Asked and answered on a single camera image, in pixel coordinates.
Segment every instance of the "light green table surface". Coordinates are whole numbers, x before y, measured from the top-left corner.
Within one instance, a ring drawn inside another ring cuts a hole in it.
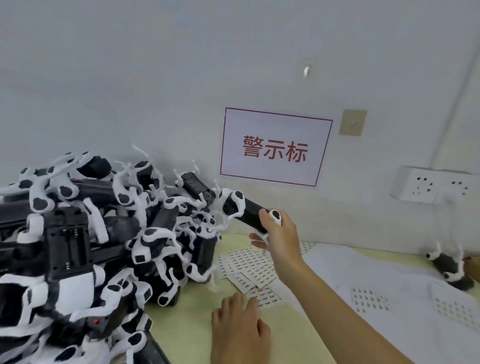
[[[217,257],[249,247],[248,236],[225,234],[215,253]],[[355,250],[374,259],[432,269],[425,258],[417,255]],[[222,279],[218,286],[223,289],[222,292],[212,293],[204,284],[189,282],[182,288],[175,307],[147,305],[146,311],[154,323],[151,333],[172,364],[210,363],[211,312],[220,307],[222,298],[238,291],[228,279]],[[480,302],[479,284],[475,284],[470,294]],[[310,322],[287,303],[260,310],[260,317],[272,329],[272,364],[335,363]]]

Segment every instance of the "black spot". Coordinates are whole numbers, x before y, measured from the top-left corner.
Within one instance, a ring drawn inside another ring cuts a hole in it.
[[[45,210],[48,207],[48,202],[41,198],[35,197],[33,199],[33,208],[37,211]]]
[[[118,284],[109,284],[107,288],[114,292],[120,291],[120,286]]]
[[[37,176],[45,176],[47,174],[46,168],[40,168],[39,170],[35,170],[35,175]]]
[[[161,305],[161,306],[165,306],[168,302],[168,298],[167,297],[159,297],[158,298],[158,304]]]
[[[73,194],[73,191],[70,187],[60,186],[60,194],[63,197],[70,197]]]
[[[148,228],[145,230],[144,234],[145,235],[152,235],[156,231],[155,228]]]
[[[55,358],[55,362],[65,362],[69,360],[72,356],[74,356],[76,352],[77,349],[73,346],[66,348],[64,351],[57,355],[57,357]]]
[[[147,289],[146,292],[144,293],[144,299],[145,299],[145,302],[147,302],[150,297],[152,297],[152,292],[150,291],[150,289]]]
[[[130,202],[130,196],[127,194],[118,194],[118,199],[121,204],[127,204]]]
[[[21,180],[18,184],[19,188],[30,188],[32,187],[33,182],[31,180]]]
[[[142,334],[137,332],[128,338],[130,345],[137,345],[142,340]]]

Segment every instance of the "white wall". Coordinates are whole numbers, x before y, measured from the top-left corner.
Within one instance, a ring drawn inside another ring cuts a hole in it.
[[[286,209],[304,239],[416,252],[431,207],[389,189],[401,164],[430,165],[479,18],[477,0],[3,1],[0,182],[67,150],[132,158],[131,142],[211,181],[225,107],[333,118],[316,190],[219,182]],[[368,110],[362,137],[338,135],[346,108]]]

